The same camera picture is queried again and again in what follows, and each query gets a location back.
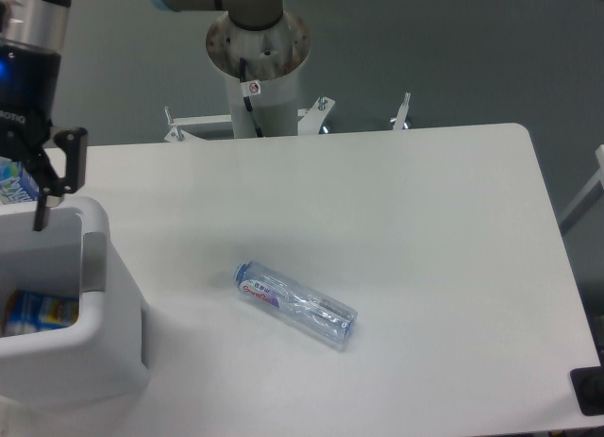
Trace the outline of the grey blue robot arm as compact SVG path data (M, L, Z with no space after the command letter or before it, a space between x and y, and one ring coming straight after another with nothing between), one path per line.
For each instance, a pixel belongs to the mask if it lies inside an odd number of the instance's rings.
M1 155L21 163L39 189L33 228L85 183L89 133L52 122L61 53L73 0L1 0ZM280 21L283 0L156 0L171 11L227 13L241 29Z

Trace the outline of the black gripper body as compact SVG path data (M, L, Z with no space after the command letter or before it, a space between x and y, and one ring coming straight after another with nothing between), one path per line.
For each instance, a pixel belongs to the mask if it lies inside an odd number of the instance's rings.
M49 163L51 112L61 56L56 52L1 42L1 156L28 168Z

